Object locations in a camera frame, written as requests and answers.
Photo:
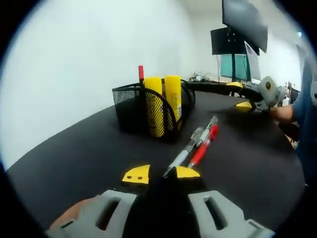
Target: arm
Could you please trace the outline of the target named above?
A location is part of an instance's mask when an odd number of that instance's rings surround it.
[[[294,105],[291,104],[281,108],[270,108],[269,114],[276,121],[292,123],[294,121]]]
[[[302,93],[299,94],[294,104],[281,108],[271,108],[269,113],[274,120],[279,122],[292,123],[297,121],[301,123],[305,116],[305,106],[303,103]]]
[[[89,198],[89,199],[86,199],[86,200],[83,200],[83,201],[76,203],[74,206],[72,206],[66,212],[64,212],[63,215],[61,215],[59,218],[57,218],[57,220],[55,220],[53,222],[53,224],[51,224],[50,229],[57,228],[58,226],[63,225],[64,223],[70,221],[71,219],[77,219],[81,207],[92,202],[93,199],[94,198]]]

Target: black tabletop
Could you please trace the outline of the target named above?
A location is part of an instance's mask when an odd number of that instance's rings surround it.
[[[219,134],[195,169],[208,189],[242,208],[246,219],[275,230],[304,190],[293,148],[267,115],[232,108],[243,99],[203,92],[196,96],[176,144],[120,132],[110,107],[41,143],[7,173],[27,209],[47,229],[74,203],[119,186],[131,168],[151,164],[162,174],[191,133],[217,115]]]

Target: mesh pencil holder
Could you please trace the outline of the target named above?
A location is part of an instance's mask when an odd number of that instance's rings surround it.
[[[178,121],[170,104],[156,91],[140,83],[114,88],[113,100],[120,129],[131,134],[175,142],[196,102],[195,92],[187,81],[182,80],[181,87],[182,115]]]

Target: yellow bottle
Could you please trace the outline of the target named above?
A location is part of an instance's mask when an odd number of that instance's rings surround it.
[[[160,77],[145,78],[144,86],[158,92],[160,95],[163,94]],[[154,137],[161,137],[164,135],[163,101],[151,93],[146,93],[146,100],[150,134]]]
[[[173,109],[176,122],[182,116],[182,95],[180,76],[165,77],[166,100]]]

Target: computer monitor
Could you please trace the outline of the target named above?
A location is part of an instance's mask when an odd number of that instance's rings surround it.
[[[251,82],[259,84],[261,81],[261,74],[258,55],[247,42],[244,42],[244,44],[249,61]]]
[[[235,40],[230,39],[230,29],[228,27],[211,31],[211,46],[213,55],[241,54],[246,55],[245,39],[236,33]],[[257,46],[249,43],[249,45],[260,55]]]
[[[290,91],[290,104],[292,104],[295,102],[300,92],[294,88],[291,88]]]
[[[222,22],[266,53],[267,26],[247,0],[222,0]]]

